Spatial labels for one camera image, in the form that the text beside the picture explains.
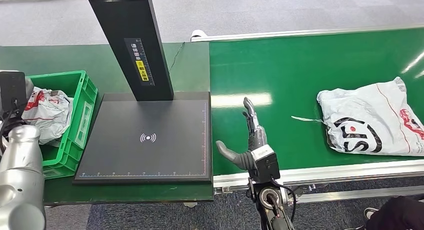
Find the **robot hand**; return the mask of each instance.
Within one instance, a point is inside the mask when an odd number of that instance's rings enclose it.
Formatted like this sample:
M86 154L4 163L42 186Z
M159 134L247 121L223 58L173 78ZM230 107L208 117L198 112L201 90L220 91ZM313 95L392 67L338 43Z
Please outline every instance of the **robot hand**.
M250 177L255 182L269 182L280 178L280 170L277 155L268 146L267 135L262 126L259 125L258 117L253 103L247 98L243 101L243 111L246 117L248 129L248 148L244 153L235 153L228 149L222 141L217 141L216 146L220 154L234 163L242 170L248 170Z

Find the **floor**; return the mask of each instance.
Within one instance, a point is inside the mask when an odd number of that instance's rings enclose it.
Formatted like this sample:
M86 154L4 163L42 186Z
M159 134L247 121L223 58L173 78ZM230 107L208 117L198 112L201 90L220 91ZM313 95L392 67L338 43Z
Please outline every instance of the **floor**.
M424 0L153 0L164 42L208 35L424 23ZM87 0L0 1L0 45L106 44Z
M424 0L153 0L164 42L208 35L344 29L424 23ZM107 44L87 0L0 1L0 46ZM422 177L332 184L353 190L424 184ZM46 208L50 229L258 229L244 192L195 208L177 204L70 205ZM336 230L364 222L365 207L386 199L301 204L297 229Z

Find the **red logo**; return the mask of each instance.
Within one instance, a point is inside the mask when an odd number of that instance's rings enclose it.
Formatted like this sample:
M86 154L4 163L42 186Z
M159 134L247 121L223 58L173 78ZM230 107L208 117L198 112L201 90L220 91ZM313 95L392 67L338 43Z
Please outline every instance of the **red logo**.
M400 110L400 117L403 119L403 124L412 132L417 133L422 140L424 140L424 131L418 125L418 123L412 118L410 112L407 109Z

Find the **white plastic bag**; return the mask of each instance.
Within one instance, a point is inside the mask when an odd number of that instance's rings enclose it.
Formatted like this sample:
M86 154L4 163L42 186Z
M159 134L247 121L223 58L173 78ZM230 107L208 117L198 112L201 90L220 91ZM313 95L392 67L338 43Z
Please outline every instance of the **white plastic bag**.
M356 90L321 91L317 100L338 152L424 156L424 126L407 104L400 77Z
M22 119L40 129L40 144L62 137L71 123L72 100L63 91L34 87Z

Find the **shoe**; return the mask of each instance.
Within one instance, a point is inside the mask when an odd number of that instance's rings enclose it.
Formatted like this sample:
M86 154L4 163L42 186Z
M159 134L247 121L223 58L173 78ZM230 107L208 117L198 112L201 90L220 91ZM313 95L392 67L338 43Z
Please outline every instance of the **shoe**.
M362 229L365 229L364 226L360 226L360 227L357 227L357 228L347 228L345 230L362 230Z
M378 211L378 209L375 209L375 208L372 208L372 207L367 207L363 211L363 214L369 220L371 218L371 216L374 214L374 212L376 212L376 211Z

